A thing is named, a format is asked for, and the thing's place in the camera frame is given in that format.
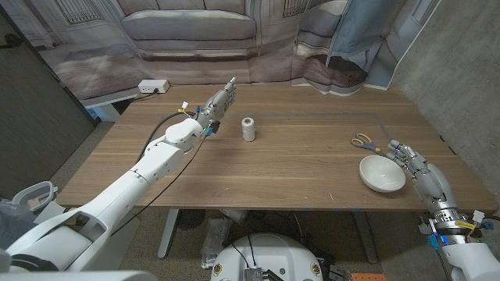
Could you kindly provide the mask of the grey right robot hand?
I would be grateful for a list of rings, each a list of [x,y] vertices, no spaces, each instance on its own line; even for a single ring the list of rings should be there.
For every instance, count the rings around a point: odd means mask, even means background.
[[[439,235],[463,235],[473,232],[465,215],[459,213],[458,203],[444,173],[427,161],[418,151],[397,140],[387,145],[387,157],[398,164],[413,181],[414,190],[430,214],[434,232]]]

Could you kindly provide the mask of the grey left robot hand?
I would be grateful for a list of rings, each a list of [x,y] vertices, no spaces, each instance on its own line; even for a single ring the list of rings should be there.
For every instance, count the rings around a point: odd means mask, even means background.
[[[208,99],[205,106],[195,117],[195,120],[207,129],[215,121],[220,121],[229,107],[234,103],[237,87],[237,77],[233,77],[222,90]]]

